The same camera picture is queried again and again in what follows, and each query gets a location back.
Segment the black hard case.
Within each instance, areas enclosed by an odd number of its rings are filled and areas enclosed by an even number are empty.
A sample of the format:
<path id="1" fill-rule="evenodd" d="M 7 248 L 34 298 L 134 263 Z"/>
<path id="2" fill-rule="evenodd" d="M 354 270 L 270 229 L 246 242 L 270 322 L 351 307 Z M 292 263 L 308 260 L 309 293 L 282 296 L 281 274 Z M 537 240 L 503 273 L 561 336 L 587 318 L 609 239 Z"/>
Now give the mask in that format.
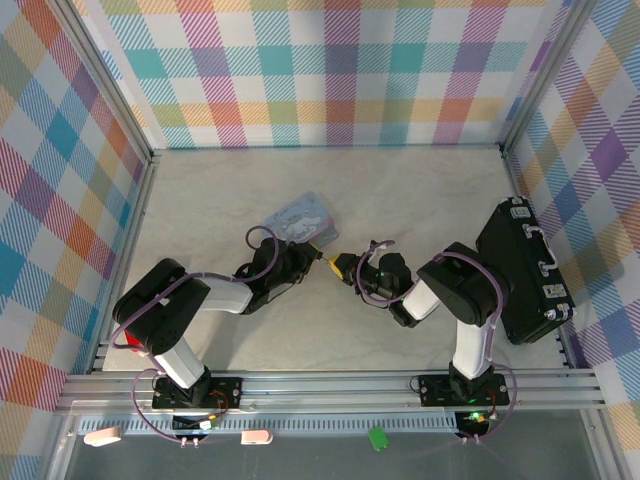
<path id="1" fill-rule="evenodd" d="M 577 314 L 529 201 L 501 201 L 476 239 L 480 257 L 509 284 L 501 319 L 514 345 L 534 343 Z"/>

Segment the aluminium front rail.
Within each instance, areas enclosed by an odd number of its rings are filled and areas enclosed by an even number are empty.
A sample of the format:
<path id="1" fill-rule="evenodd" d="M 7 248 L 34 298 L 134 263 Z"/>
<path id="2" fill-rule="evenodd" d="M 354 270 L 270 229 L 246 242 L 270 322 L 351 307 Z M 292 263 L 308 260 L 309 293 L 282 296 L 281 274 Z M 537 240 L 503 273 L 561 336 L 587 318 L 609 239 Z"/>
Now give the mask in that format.
<path id="1" fill-rule="evenodd" d="M 221 377 L 241 377 L 242 396 L 232 414 L 347 414 L 445 411 L 422 407 L 409 388 L 411 370 L 348 371 L 230 371 Z M 185 413 L 185 409 L 153 409 L 152 374 L 103 371 L 73 375 L 63 387 L 56 413 L 131 413 L 136 406 L 152 414 Z M 596 375 L 589 369 L 518 370 L 505 374 L 510 403 L 519 410 L 601 409 L 605 399 Z M 500 410 L 507 406 L 492 406 Z M 457 407 L 471 411 L 483 406 Z"/>

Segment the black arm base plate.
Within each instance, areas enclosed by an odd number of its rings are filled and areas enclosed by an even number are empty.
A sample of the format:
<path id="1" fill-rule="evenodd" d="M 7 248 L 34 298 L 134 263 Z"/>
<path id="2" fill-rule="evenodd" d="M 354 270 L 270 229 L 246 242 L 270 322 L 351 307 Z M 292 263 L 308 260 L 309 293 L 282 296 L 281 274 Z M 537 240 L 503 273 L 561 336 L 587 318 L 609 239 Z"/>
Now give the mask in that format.
<path id="1" fill-rule="evenodd" d="M 241 377 L 205 378 L 186 389 L 166 377 L 153 383 L 153 409 L 238 409 L 242 396 Z"/>
<path id="2" fill-rule="evenodd" d="M 509 391 L 503 375 L 494 375 L 469 399 L 460 397 L 451 387 L 447 374 L 414 375 L 409 388 L 420 397 L 422 407 L 507 406 Z"/>

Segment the aluminium frame post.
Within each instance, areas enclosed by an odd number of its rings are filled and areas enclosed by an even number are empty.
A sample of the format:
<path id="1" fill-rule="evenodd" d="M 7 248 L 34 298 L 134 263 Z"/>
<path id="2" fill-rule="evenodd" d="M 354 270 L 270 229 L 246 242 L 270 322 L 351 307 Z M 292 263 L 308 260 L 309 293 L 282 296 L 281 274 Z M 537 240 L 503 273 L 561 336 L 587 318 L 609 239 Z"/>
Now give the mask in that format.
<path id="1" fill-rule="evenodd" d="M 524 78 L 498 136 L 497 145 L 504 160 L 509 159 L 524 135 L 597 3 L 598 0 L 549 0 L 551 12 L 543 15 L 534 34 L 532 54 L 525 56 Z"/>
<path id="2" fill-rule="evenodd" d="M 124 133 L 146 164 L 153 161 L 153 149 L 139 126 L 93 37 L 72 0 L 47 0 L 48 5 L 70 37 L 82 63 L 120 122 Z"/>

